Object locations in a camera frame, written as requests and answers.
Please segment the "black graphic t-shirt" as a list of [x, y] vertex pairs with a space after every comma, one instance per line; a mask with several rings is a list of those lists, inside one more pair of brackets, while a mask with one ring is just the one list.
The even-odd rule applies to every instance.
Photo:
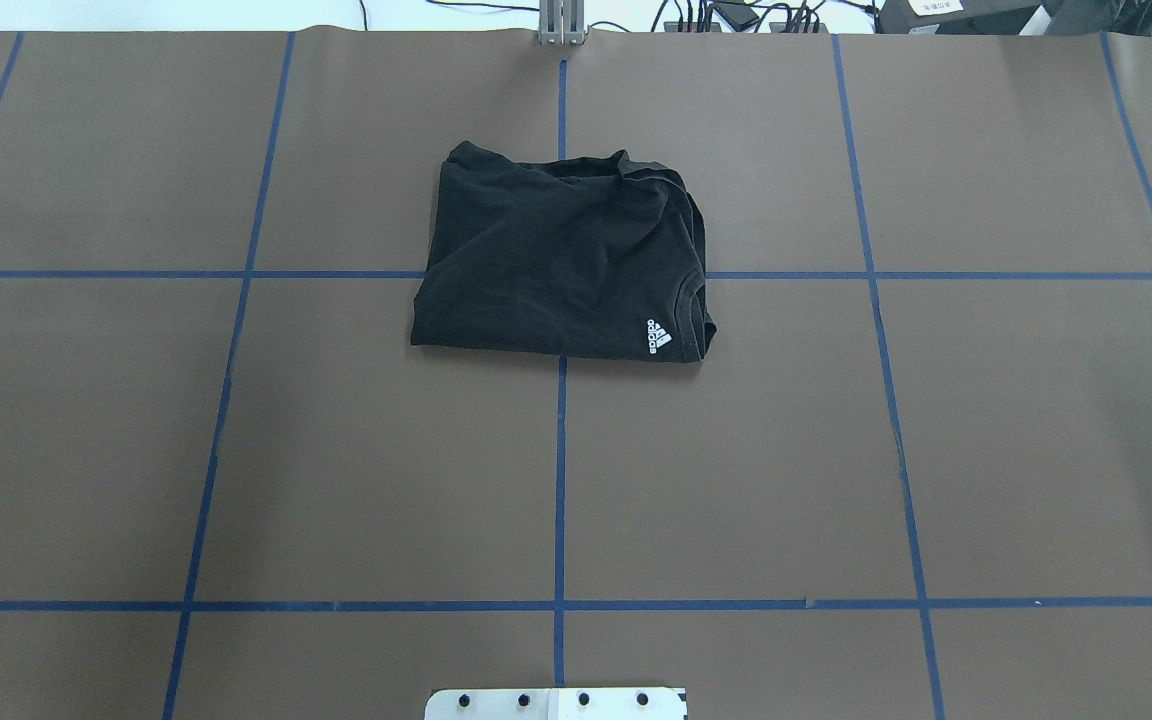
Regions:
[[714, 338], [707, 228], [679, 172], [468, 141], [444, 160], [412, 344], [691, 364]]

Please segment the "black box device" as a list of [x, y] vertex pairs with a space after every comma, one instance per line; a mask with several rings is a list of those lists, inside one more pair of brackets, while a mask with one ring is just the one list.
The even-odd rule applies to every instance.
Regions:
[[877, 35], [1020, 35], [1043, 1], [882, 1]]

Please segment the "aluminium frame post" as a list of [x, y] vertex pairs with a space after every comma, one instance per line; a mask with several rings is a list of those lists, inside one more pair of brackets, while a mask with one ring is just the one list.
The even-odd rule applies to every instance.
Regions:
[[541, 46], [584, 45], [588, 37], [584, 0], [541, 0], [538, 41]]

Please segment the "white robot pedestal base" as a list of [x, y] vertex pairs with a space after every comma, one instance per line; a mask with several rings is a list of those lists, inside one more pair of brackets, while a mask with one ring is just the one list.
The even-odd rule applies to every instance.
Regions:
[[685, 689], [669, 687], [470, 688], [435, 691], [425, 719], [687, 719]]

